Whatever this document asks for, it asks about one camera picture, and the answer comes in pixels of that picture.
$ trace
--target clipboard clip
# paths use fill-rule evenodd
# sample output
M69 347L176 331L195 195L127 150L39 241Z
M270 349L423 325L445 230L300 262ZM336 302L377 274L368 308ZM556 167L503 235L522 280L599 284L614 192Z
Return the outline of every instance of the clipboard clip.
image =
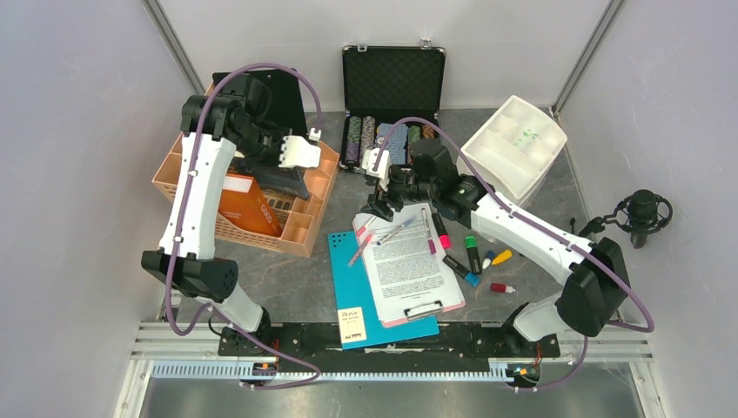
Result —
M436 300L433 303L426 305L420 305L419 307L410 307L405 310L405 319L407 320L419 320L426 316L440 314L443 312L443 303L440 300Z

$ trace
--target black marker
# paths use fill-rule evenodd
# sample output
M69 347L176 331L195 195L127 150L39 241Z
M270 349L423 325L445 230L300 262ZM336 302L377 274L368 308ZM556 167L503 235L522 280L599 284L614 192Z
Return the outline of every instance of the black marker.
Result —
M482 274L482 262L480 251L477 249L477 240L474 237L466 237L466 253L469 255L469 266L474 274Z
M447 255L443 258L443 262L451 267L454 273L456 273L457 276L461 277L461 279L466 280L466 283L472 285L473 287L476 287L480 283L480 278L475 276L474 273L470 272L469 270L464 267L463 264L459 263L457 260L452 258L450 255Z

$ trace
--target yellow marker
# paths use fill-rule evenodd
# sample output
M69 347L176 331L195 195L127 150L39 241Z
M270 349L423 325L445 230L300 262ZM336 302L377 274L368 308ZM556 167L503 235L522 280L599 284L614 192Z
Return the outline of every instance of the yellow marker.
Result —
M492 265L497 266L498 264L502 264L505 261L507 261L507 259L509 259L510 257L513 257L513 252L510 250L505 250L502 253L500 253L500 255L495 257L494 260L492 260Z

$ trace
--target sticker label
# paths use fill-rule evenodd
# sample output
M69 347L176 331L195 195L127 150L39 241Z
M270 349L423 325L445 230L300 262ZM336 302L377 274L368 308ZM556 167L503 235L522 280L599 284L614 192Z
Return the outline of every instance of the sticker label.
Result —
M342 343L366 340L364 314L361 312L361 307L339 309L339 330Z

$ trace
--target white wall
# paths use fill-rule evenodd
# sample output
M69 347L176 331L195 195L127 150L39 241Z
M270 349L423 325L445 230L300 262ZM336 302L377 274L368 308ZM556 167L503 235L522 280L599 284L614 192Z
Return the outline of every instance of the white wall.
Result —
M446 48L442 107L492 107L511 94L550 105L607 0L161 0L200 78L259 61L304 73L323 106L343 111L341 49ZM306 108L314 106L304 95Z
M648 188L675 214L626 248L634 289L656 320L649 337L674 417L736 416L735 196L738 3L628 2L563 111L592 214Z
M111 416L188 87L136 0L3 2L0 31L0 416Z

